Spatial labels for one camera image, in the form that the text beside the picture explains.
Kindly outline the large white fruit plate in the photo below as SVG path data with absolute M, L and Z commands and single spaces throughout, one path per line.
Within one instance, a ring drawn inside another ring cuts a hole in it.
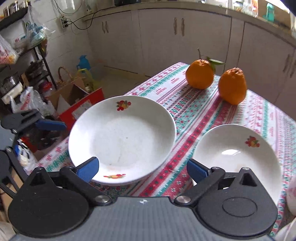
M 116 96 L 86 110 L 69 135 L 75 166 L 99 160 L 93 181 L 128 185 L 155 172 L 170 155 L 177 135 L 171 114 L 159 103 L 140 96 Z

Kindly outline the white kitchen cabinets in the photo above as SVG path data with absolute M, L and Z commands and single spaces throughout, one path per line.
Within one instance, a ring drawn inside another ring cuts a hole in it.
M 136 9 L 100 16 L 88 29 L 93 57 L 107 67 L 153 76 L 199 57 L 239 67 L 250 90 L 295 118 L 295 41 L 208 11 Z

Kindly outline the red carton on floor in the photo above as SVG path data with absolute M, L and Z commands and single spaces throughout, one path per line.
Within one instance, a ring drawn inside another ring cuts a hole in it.
M 70 130 L 76 120 L 89 108 L 104 100 L 104 94 L 102 88 L 95 90 L 94 92 L 86 95 L 77 103 L 73 104 L 69 109 L 59 115 L 59 119 L 62 120 L 67 128 Z

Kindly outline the patterned tablecloth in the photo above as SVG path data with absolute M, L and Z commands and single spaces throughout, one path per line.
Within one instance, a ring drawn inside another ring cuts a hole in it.
M 277 220 L 270 233 L 274 237 L 286 217 L 285 192 L 295 174 L 295 122 L 253 92 L 249 92 L 239 106 L 224 102 L 218 94 L 218 77 L 209 89 L 195 90 L 185 81 L 187 68 L 184 63 L 174 64 L 129 95 L 108 99 L 110 111 L 120 115 L 122 111 L 116 108 L 120 100 L 139 98 L 161 105 L 174 119 L 177 128 L 172 152 L 154 174 L 129 187 L 116 185 L 107 189 L 108 194 L 117 198 L 114 219 L 145 229 L 148 224 L 160 227 L 164 218 L 180 222 L 185 215 L 193 216 L 188 209 L 173 205 L 169 196 L 176 196 L 189 186 L 186 164 L 203 134 L 225 123 L 238 123 L 261 134 L 269 144 L 280 145 L 276 152 L 283 173 L 280 197 L 276 201 Z

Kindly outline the black storage shelf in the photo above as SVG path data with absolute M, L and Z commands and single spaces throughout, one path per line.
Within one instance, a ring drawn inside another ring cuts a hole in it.
M 9 104 L 8 93 L 19 84 L 35 86 L 55 80 L 46 61 L 48 37 L 53 33 L 39 20 L 33 6 L 1 21 L 1 103 Z

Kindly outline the blue thermos jug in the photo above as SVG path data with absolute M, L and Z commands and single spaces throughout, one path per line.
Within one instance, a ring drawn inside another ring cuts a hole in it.
M 89 63 L 88 59 L 86 58 L 86 55 L 81 55 L 79 57 L 79 63 L 76 66 L 76 68 L 78 70 L 80 70 L 80 69 L 87 69 L 88 71 L 91 69 L 90 63 Z

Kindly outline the orange without leaf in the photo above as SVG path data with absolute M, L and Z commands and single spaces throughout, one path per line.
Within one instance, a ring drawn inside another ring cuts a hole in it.
M 237 67 L 226 70 L 219 79 L 218 91 L 220 97 L 231 105 L 243 102 L 247 93 L 243 71 Z

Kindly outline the orange with leaf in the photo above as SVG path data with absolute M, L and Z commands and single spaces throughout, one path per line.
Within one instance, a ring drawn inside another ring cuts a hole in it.
M 195 89 L 204 90 L 210 87 L 214 81 L 216 66 L 224 65 L 225 62 L 212 59 L 208 56 L 204 59 L 198 49 L 199 59 L 191 63 L 186 70 L 187 83 Z

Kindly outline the teal water bottle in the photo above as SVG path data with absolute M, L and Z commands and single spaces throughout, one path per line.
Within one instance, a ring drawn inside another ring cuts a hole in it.
M 271 3 L 267 3 L 266 5 L 266 19 L 272 23 L 274 22 L 274 19 L 275 19 L 275 9 Z

